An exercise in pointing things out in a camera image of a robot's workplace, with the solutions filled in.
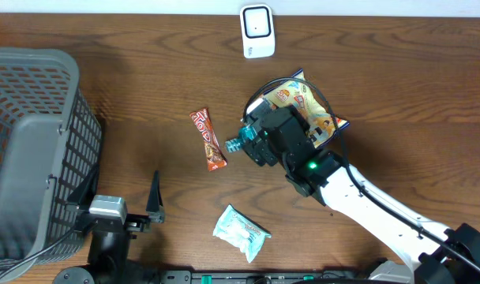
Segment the chip bag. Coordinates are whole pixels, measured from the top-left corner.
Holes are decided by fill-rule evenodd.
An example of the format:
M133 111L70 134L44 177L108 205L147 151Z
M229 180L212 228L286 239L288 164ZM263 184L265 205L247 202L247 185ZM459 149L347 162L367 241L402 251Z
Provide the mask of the chip bag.
M295 73L293 78L305 79L303 69ZM313 93L305 84L296 81L285 81L281 85L264 93L272 108L294 106L306 119L310 128L307 136L312 139L313 146L326 145L335 135L335 126L331 115L313 97ZM336 118L338 127L344 129L349 122Z

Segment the wooden table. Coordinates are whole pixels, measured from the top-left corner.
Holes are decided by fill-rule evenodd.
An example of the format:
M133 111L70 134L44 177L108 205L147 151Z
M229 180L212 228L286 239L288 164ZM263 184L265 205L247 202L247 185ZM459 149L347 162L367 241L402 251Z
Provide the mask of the wooden table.
M0 46L75 57L81 89L108 121L99 193L143 214L154 170L166 222L129 257L196 270L364 267L393 252L348 217L299 196L283 169L243 153L209 173L189 112L208 107L221 145L246 100L299 67L351 121L351 161L429 218L480 230L480 19L276 17L276 53L246 60L238 17L0 14ZM273 234L251 263L212 236L233 204ZM17 282L50 283L83 264L34 267Z

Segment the wall outlet device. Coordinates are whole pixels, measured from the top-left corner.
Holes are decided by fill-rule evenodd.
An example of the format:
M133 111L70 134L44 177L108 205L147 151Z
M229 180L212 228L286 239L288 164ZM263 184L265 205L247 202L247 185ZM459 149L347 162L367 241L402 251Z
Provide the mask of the wall outlet device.
M263 58L275 53L272 10L265 4L248 5L240 11L243 55Z

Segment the candy bar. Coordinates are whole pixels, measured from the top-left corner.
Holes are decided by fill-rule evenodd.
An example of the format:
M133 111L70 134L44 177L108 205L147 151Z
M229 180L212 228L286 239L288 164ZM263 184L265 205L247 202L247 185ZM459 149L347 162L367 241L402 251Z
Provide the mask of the candy bar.
M208 110L206 107L194 111L189 115L193 119L194 125L198 128L205 144L205 154L207 155L208 170L213 171L227 165L223 153L219 149Z

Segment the black wire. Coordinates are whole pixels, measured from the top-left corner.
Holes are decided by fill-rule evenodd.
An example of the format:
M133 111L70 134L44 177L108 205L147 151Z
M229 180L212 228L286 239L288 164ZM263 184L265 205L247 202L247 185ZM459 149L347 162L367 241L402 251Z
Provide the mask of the black wire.
M11 266L10 268L8 268L7 270L3 271L1 274L0 274L0 280L2 280L2 278L4 278L5 276L7 276L9 273L11 273L12 271L15 271L16 269L18 269L19 267L25 265L26 263L42 256L43 254L49 252L50 250L52 250L53 248L55 248L57 245L61 244L66 238L68 238L72 233L73 233L73 230L75 229L75 226L72 226L65 234L63 234L58 240L56 240L54 243L52 243L52 245L49 245L48 247L46 248L43 248L42 250L38 251L38 252L35 252L34 254L26 257L25 259L21 260L20 262L14 264L13 266Z
M269 283L269 284L272 284L272 280L271 280L268 276L264 276L263 278L260 278L260 279L258 279L258 280L256 280L256 281L254 281L253 284L257 284L257 283L259 283L259 282L261 282L261 281L263 281L263 280L265 280L265 279L268 280L268 283Z
M282 166L286 170L288 176L291 176L291 170L289 169L289 165L287 164L287 152L282 153Z
M348 152L347 152L347 146L345 144L345 139L342 136L342 129L339 128L338 122L336 121L336 116L335 113L333 112L332 107L329 105L328 100L326 97L324 97L323 93L316 87L316 85L312 84L311 82L299 78L292 78L292 77L280 77L276 78L274 80L269 81L267 84L265 84L263 87L259 88L254 95L252 95L249 100L247 101L246 107L244 108L243 111L243 121L247 123L247 108L249 105L254 102L255 99L269 86L273 85L274 83L280 82L280 81L296 81L302 84L307 85L309 88L313 89L317 95L319 96L320 99L324 101L326 104L326 108L328 109L329 115L332 117L333 125L335 126L335 131L336 135L338 136L340 140L340 147L342 148L342 160L343 160L343 167L345 168L345 171L347 172L347 175L349 176L350 180L352 181L352 184L358 189L359 193L366 198L368 198L372 203L377 205L380 209L386 211L389 213L392 217L395 219L401 221L403 224L409 226L412 230L416 230L419 235L424 236L429 238L431 241L434 241L437 243L439 246L450 252L453 256L459 258L462 260L464 263L466 263L468 266L471 268L475 269L478 273L480 273L480 266L474 263L473 261L469 260L466 258L463 254L460 252L457 252L455 249L447 245L444 241L442 241L440 238L436 237L432 233L426 231L422 226L418 226L417 224L414 224L410 222L409 220L405 219L402 215L398 214L397 212L393 211L391 208L387 207L383 203L381 203L379 200L377 200L375 197L373 197L368 190L366 190L364 185L361 185L354 175L352 174L350 163L349 163L349 158L348 158Z

